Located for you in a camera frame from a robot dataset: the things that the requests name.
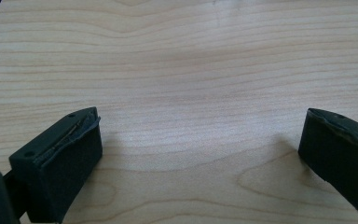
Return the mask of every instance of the black clamp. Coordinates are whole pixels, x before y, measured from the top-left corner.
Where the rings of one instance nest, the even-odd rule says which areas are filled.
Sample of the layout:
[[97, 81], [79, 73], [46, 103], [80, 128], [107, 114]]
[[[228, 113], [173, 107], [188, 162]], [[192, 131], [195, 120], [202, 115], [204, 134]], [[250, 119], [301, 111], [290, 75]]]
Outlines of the black clamp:
[[103, 155], [97, 108], [65, 116], [9, 157], [0, 174], [0, 224], [61, 223]]
[[309, 109], [298, 154], [358, 210], [358, 122]]

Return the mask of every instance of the wood grain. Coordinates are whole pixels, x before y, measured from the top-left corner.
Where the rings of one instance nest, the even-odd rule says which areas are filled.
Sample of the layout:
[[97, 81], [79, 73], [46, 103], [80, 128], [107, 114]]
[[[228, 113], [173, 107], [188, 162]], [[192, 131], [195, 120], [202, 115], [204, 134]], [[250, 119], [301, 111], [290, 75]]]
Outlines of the wood grain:
[[64, 223], [358, 223], [296, 154], [308, 107], [358, 120], [358, 1], [2, 2], [0, 171], [93, 105]]

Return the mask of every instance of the light wooden surface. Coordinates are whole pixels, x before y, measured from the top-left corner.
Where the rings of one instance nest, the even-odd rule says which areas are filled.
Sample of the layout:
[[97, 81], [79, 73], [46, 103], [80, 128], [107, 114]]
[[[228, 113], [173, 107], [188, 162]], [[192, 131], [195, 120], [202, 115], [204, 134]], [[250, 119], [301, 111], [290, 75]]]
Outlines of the light wooden surface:
[[3, 1], [0, 171], [93, 105], [64, 223], [358, 223], [296, 154], [308, 107], [358, 121], [357, 0]]

